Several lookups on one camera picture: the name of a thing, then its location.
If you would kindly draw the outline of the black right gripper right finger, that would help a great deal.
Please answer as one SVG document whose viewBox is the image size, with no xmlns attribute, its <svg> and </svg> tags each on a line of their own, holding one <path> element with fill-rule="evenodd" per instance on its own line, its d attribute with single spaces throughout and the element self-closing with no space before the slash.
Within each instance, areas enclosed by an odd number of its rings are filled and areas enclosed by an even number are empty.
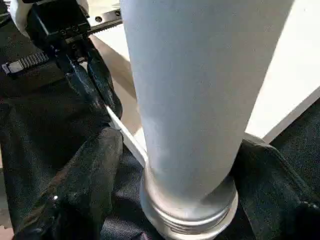
<svg viewBox="0 0 320 240">
<path fill-rule="evenodd" d="M 275 147 L 246 134 L 231 174 L 257 240 L 320 238 L 320 198 Z"/>
</svg>

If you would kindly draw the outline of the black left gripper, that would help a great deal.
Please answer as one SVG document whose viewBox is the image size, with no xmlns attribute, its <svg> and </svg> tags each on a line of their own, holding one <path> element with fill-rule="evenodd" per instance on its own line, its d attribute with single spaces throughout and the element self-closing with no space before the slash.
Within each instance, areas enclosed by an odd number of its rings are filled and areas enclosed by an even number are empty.
<svg viewBox="0 0 320 240">
<path fill-rule="evenodd" d="M 69 86 L 93 112 L 109 106 L 121 119 L 123 106 L 111 73 L 89 37 L 122 24 L 120 9 L 89 16 L 86 0 L 4 0 L 6 20 L 42 51 L 2 65 L 14 76 L 55 60 Z M 87 62 L 87 67 L 80 65 Z"/>
</svg>

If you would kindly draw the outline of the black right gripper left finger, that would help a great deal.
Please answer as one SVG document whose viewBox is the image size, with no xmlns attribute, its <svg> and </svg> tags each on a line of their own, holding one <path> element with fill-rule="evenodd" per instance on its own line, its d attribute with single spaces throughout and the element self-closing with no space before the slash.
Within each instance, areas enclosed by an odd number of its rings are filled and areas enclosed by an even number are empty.
<svg viewBox="0 0 320 240">
<path fill-rule="evenodd" d="M 15 231 L 15 240 L 98 240 L 107 215 L 123 136 L 105 127 L 51 180 Z"/>
</svg>

